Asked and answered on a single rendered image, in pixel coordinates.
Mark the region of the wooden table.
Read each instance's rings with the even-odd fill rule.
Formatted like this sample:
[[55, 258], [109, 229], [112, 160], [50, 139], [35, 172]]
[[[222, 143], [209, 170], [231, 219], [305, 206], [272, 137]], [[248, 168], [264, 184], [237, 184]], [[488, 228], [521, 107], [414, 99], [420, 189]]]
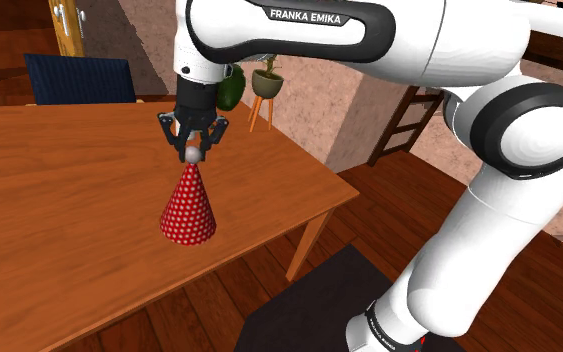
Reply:
[[197, 246], [161, 214], [183, 165], [168, 102], [0, 106], [0, 352], [49, 352], [304, 227], [292, 266], [357, 191], [248, 108], [200, 171], [217, 222]]

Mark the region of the potted plant on orange stand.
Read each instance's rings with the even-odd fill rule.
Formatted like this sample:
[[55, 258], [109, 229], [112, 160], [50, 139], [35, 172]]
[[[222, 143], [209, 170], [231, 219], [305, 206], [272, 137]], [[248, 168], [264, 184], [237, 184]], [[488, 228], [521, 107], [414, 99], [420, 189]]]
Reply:
[[255, 100], [253, 102], [251, 111], [249, 113], [248, 121], [250, 122], [249, 131], [254, 130], [257, 116], [260, 112], [262, 103], [264, 100], [268, 101], [268, 129], [272, 128], [273, 122], [273, 111], [274, 111], [274, 98], [280, 92], [284, 78], [274, 72], [277, 68], [275, 65], [277, 55], [271, 54], [263, 60], [265, 64], [264, 69], [255, 69], [252, 72], [252, 90], [255, 94]]

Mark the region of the dark green rounded object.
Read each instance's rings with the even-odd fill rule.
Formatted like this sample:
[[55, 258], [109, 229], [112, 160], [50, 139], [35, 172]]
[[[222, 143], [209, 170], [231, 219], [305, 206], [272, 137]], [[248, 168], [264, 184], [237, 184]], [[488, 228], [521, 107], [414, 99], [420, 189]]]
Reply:
[[238, 64], [232, 65], [232, 72], [218, 85], [216, 105], [222, 111], [231, 111], [240, 102], [246, 87], [243, 69]]

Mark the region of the dark wooden ladder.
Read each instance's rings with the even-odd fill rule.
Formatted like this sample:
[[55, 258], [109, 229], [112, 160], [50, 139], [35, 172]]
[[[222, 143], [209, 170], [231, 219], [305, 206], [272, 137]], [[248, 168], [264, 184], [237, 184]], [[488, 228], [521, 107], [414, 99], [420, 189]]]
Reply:
[[[429, 88], [427, 88], [424, 93], [419, 93], [418, 86], [409, 86], [406, 89], [401, 100], [399, 101], [378, 142], [376, 143], [370, 157], [368, 158], [367, 164], [369, 166], [374, 166], [379, 158], [397, 151], [409, 152], [419, 138], [420, 134], [423, 132], [431, 117], [435, 114], [438, 107], [441, 105], [443, 99], [443, 90], [434, 90], [433, 92], [430, 92]], [[429, 103], [430, 106], [424, 112], [420, 120], [418, 122], [402, 125], [401, 121], [408, 108], [411, 105], [422, 103]], [[404, 134], [408, 131], [411, 131], [411, 134], [405, 142], [397, 146], [387, 146], [393, 136]]]

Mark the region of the red white-dotted party hat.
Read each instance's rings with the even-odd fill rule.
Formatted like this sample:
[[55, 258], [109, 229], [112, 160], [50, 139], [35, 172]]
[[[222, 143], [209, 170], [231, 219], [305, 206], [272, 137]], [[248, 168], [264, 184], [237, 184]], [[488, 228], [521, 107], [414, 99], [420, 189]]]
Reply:
[[195, 146], [185, 149], [185, 166], [161, 217], [160, 230], [174, 243], [201, 245], [216, 232], [217, 224], [198, 163], [202, 152]]

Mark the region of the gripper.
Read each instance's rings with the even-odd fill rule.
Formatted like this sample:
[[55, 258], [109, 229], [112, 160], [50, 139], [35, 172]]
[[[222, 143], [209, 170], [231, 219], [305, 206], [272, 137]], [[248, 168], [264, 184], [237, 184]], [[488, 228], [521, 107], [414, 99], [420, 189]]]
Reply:
[[200, 130], [199, 150], [201, 160], [205, 161], [206, 152], [220, 142], [229, 125], [224, 116], [217, 117], [218, 83], [197, 83], [178, 75], [176, 87], [174, 113], [158, 113], [160, 126], [167, 142], [178, 152], [182, 163], [185, 162], [187, 136], [180, 132], [180, 125]]

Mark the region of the yellow wooden door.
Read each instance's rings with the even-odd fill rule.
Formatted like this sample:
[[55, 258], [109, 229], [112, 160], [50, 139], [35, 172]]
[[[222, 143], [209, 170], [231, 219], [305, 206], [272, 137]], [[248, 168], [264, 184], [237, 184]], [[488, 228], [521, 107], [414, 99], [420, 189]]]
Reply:
[[62, 56], [84, 57], [82, 22], [85, 13], [75, 0], [48, 0], [59, 52]]

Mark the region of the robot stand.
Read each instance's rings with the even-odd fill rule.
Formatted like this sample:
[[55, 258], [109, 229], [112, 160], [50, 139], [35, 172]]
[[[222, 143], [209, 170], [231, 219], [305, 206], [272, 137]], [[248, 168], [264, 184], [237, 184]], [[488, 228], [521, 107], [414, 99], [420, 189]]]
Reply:
[[391, 285], [348, 245], [251, 313], [234, 352], [349, 352], [348, 321]]

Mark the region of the dark blue chair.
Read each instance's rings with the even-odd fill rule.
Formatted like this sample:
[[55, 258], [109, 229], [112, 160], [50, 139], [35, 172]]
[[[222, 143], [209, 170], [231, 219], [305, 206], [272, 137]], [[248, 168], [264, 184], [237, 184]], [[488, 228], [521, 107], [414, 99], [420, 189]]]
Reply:
[[135, 103], [125, 59], [25, 54], [37, 105]]

